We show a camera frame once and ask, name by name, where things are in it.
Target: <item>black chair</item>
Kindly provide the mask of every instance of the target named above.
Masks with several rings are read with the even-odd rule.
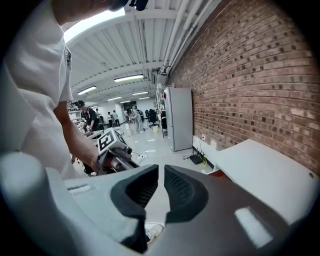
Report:
[[[161,126],[162,126],[162,137],[164,138],[165,135],[168,135],[167,118],[165,116],[161,117]]]
[[[157,121],[157,115],[155,111],[149,111],[149,119],[152,124],[149,125],[149,128],[153,126],[159,126],[159,124],[156,124],[155,122]]]

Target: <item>office chair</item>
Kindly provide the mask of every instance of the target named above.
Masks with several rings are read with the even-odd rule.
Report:
[[[157,121],[157,116],[155,111],[149,111],[149,119],[152,124],[149,125],[149,128],[153,126],[159,126],[159,124],[156,124],[155,122]]]

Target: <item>white ceiling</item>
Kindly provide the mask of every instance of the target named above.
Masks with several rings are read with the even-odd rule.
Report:
[[[189,1],[176,40],[197,1]],[[157,79],[157,70],[163,66],[181,2],[149,0],[144,11],[136,11],[134,7],[128,6],[129,1],[124,8],[125,16],[98,24],[69,41],[67,46],[72,54],[71,91],[74,100],[104,102],[122,97],[117,100],[121,102],[141,98],[141,95],[132,94],[144,91],[149,92],[144,97],[154,97],[156,84],[152,84],[152,74]],[[203,1],[192,21],[207,2]],[[116,78],[138,74],[143,74],[144,78],[114,82]],[[90,86],[97,86],[97,89],[77,95]]]

